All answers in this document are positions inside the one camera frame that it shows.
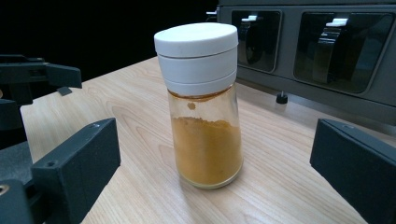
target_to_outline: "gray machine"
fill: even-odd
[[[396,125],[396,1],[219,0],[238,80]]]

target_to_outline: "orange spice powder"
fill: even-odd
[[[243,162],[239,127],[224,120],[172,119],[179,173],[197,186],[216,186],[233,178]]]

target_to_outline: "wooden table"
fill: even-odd
[[[364,223],[309,163],[318,118],[304,105],[237,84],[245,163],[221,189],[177,174],[157,58],[38,98],[21,112],[34,161],[87,124],[115,117],[121,166],[84,223]],[[396,146],[393,136],[363,131]]]

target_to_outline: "black plastic block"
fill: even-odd
[[[319,119],[310,162],[367,222],[396,222],[396,148],[345,123]]]

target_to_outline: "shaker lid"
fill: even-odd
[[[157,53],[165,57],[203,57],[235,48],[238,36],[235,26],[200,22],[160,31],[154,43]]]

